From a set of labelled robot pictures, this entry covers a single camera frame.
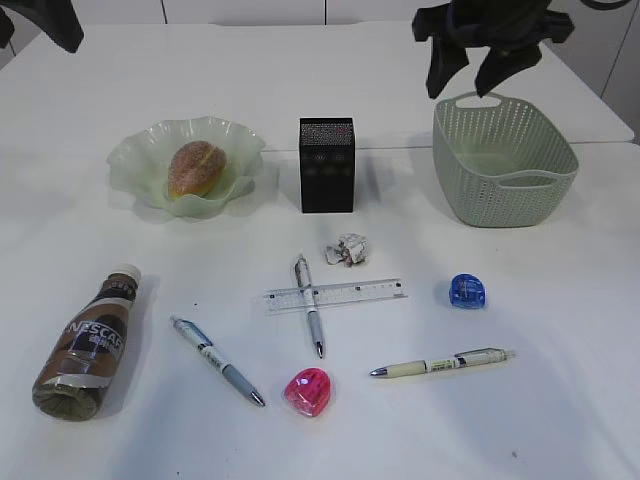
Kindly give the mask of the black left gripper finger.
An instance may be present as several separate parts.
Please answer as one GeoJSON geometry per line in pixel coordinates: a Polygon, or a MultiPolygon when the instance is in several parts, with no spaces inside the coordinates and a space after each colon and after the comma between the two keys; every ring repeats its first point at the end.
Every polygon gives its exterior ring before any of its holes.
{"type": "Polygon", "coordinates": [[[9,0],[9,9],[38,26],[69,53],[76,53],[84,39],[70,0],[9,0]]]}
{"type": "Polygon", "coordinates": [[[0,9],[0,48],[5,49],[14,34],[14,25],[3,9],[0,9]]]}

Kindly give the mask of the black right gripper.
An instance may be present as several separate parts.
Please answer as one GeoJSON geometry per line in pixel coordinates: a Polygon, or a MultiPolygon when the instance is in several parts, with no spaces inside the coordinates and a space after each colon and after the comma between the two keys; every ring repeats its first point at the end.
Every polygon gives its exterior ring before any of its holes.
{"type": "Polygon", "coordinates": [[[475,79],[479,97],[535,66],[542,58],[535,44],[544,39],[563,43],[574,31],[569,15],[552,11],[549,5],[548,1],[449,1],[418,9],[412,21],[414,39],[433,37],[428,96],[436,99],[469,64],[464,48],[492,47],[475,79]]]}

